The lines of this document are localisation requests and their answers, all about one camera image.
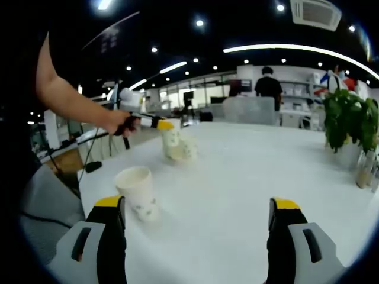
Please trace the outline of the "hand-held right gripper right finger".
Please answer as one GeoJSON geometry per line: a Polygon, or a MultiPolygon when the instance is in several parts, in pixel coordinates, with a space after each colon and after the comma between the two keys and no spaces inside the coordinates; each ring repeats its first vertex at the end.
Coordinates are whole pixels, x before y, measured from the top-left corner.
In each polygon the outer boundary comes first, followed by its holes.
{"type": "Polygon", "coordinates": [[[293,201],[271,198],[266,283],[335,283],[345,267],[336,244],[293,201]]]}

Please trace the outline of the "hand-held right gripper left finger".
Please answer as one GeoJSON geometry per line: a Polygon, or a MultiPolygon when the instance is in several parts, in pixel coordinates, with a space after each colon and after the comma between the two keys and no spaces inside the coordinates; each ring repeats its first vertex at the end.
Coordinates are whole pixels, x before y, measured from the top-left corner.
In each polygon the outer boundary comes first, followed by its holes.
{"type": "Polygon", "coordinates": [[[49,272],[59,283],[126,283],[125,199],[95,203],[58,242],[49,272]]]}

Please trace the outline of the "person's left hand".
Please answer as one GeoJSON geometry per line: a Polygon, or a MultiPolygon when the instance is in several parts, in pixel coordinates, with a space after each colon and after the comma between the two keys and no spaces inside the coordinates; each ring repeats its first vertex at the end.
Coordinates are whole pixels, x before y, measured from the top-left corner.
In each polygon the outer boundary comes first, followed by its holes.
{"type": "Polygon", "coordinates": [[[108,129],[110,134],[128,137],[137,130],[140,125],[140,118],[130,112],[115,110],[110,112],[110,122],[108,129]]]}

